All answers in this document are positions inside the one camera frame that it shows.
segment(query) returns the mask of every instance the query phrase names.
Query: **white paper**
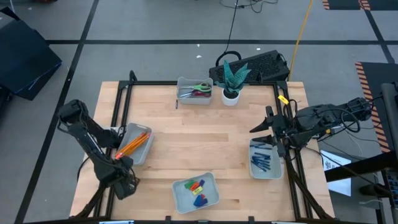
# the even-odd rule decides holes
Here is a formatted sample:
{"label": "white paper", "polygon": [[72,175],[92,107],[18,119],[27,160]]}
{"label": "white paper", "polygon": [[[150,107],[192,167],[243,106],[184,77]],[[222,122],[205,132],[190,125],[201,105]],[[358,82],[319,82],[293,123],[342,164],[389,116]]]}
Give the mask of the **white paper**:
{"label": "white paper", "polygon": [[[330,152],[321,150],[321,153],[324,154],[325,156],[329,157],[330,159],[333,159],[334,161],[338,162],[341,165],[346,165],[346,164],[351,163],[351,161],[349,159],[345,159],[343,157],[336,156]],[[322,156],[324,171],[340,166],[337,163],[326,158],[325,156]],[[351,196],[351,178],[329,182],[328,188],[329,188],[329,190],[332,190],[334,192],[338,192],[340,194],[347,195],[350,197]]]}

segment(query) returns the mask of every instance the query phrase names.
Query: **yellow eraser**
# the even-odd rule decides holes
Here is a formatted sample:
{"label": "yellow eraser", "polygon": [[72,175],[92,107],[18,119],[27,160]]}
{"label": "yellow eraser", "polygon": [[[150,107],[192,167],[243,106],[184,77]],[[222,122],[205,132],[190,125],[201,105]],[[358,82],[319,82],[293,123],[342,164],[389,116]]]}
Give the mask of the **yellow eraser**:
{"label": "yellow eraser", "polygon": [[193,191],[193,194],[194,194],[194,195],[197,195],[197,194],[199,194],[202,190],[203,190],[203,187],[199,186],[197,189],[195,189],[195,190]]}
{"label": "yellow eraser", "polygon": [[284,96],[282,96],[282,95],[279,95],[278,96],[278,99],[280,99],[282,102],[284,102],[284,104],[289,104],[289,101],[284,97]]}

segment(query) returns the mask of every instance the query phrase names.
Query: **white pot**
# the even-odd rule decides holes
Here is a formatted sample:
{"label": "white pot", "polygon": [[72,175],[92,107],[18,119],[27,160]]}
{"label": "white pot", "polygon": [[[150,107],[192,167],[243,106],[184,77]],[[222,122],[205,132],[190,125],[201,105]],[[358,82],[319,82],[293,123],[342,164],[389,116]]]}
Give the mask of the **white pot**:
{"label": "white pot", "polygon": [[238,96],[234,99],[229,99],[228,97],[226,97],[224,95],[224,90],[222,91],[222,96],[221,96],[221,100],[224,103],[225,106],[234,106],[238,103],[239,101],[239,97],[241,96],[241,92],[239,91]]}

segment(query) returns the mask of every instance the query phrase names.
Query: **wooden table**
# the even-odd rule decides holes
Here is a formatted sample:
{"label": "wooden table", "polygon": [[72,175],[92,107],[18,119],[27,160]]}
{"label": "wooden table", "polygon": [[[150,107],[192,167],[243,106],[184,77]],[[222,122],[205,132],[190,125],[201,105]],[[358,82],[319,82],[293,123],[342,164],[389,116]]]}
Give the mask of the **wooden table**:
{"label": "wooden table", "polygon": [[[94,120],[104,127],[111,123],[118,82],[103,82],[96,105]],[[298,108],[308,106],[303,83],[288,83],[291,99]],[[135,167],[141,179],[134,195],[120,201],[115,197],[112,219],[164,220],[224,220],[245,221],[248,216],[261,220],[295,220],[287,171],[279,180],[257,180],[249,175],[248,144],[254,137],[269,132],[251,134],[260,124],[265,107],[275,107],[271,86],[245,86],[239,103],[233,107],[221,102],[221,89],[215,87],[211,105],[178,105],[175,86],[137,85],[132,96],[127,123],[135,122],[154,131],[155,138],[146,162]],[[119,110],[121,120],[124,96]],[[316,141],[308,145],[318,149]],[[334,216],[328,186],[319,154],[302,150],[302,160],[309,191],[325,211]],[[205,172],[212,172],[220,192],[216,205],[192,213],[175,210],[172,183]],[[71,215],[77,214],[98,187],[91,161],[81,170]],[[301,216],[305,217],[301,191],[297,188]],[[104,214],[105,194],[101,213]]]}

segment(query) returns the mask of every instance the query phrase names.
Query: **green eraser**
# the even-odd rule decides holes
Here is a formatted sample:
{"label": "green eraser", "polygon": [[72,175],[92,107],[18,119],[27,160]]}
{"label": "green eraser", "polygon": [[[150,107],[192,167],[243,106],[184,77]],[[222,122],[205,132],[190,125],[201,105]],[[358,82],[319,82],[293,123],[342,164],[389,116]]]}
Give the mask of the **green eraser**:
{"label": "green eraser", "polygon": [[190,181],[188,181],[186,184],[184,184],[184,186],[185,186],[186,189],[190,189],[191,186],[192,186],[194,183],[195,183],[194,180],[190,180]]}

